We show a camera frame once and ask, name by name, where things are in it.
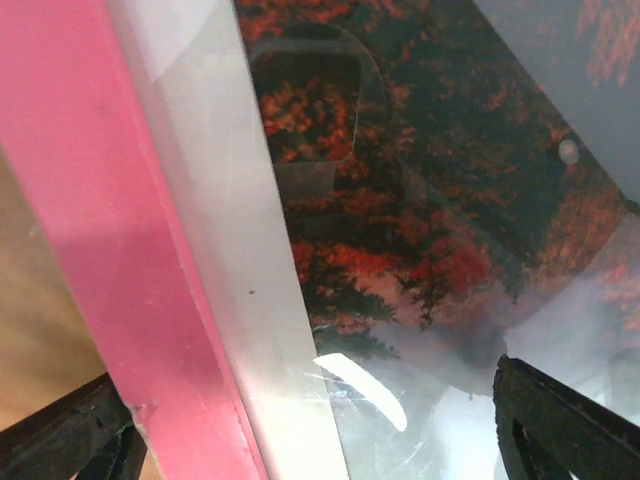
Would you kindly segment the pink picture frame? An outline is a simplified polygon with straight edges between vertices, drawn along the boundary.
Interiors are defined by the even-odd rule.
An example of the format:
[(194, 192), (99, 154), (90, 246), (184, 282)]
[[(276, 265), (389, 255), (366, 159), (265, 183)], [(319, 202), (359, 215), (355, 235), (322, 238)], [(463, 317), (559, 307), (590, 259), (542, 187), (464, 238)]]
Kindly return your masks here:
[[(313, 339), (238, 1), (5, 1), (1, 147), (167, 479), (510, 479), (521, 359), (639, 427), (639, 329), (577, 278), (483, 356)], [(639, 208), (639, 5), (474, 1)]]

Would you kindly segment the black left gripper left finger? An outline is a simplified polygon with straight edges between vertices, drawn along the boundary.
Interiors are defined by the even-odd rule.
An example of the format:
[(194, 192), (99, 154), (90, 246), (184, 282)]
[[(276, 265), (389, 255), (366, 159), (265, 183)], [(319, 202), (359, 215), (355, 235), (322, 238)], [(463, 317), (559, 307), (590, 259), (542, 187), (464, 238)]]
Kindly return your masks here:
[(103, 374), (1, 432), (1, 477), (138, 479), (146, 453)]

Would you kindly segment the autumn trees photo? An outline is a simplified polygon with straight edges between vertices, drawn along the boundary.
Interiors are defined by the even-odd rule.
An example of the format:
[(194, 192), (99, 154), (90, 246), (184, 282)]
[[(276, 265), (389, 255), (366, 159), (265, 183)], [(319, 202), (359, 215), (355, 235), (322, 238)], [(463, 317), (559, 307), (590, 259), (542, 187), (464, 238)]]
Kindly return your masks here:
[(501, 352), (577, 278), (638, 331), (638, 205), (476, 2), (234, 9), (319, 351)]

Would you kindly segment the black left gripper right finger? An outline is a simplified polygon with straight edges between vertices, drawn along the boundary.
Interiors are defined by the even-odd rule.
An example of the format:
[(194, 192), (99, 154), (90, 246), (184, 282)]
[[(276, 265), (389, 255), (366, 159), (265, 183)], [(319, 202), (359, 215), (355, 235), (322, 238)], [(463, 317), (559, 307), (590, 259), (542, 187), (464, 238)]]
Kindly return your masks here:
[(639, 477), (639, 427), (527, 362), (500, 357), (493, 400), (508, 478)]

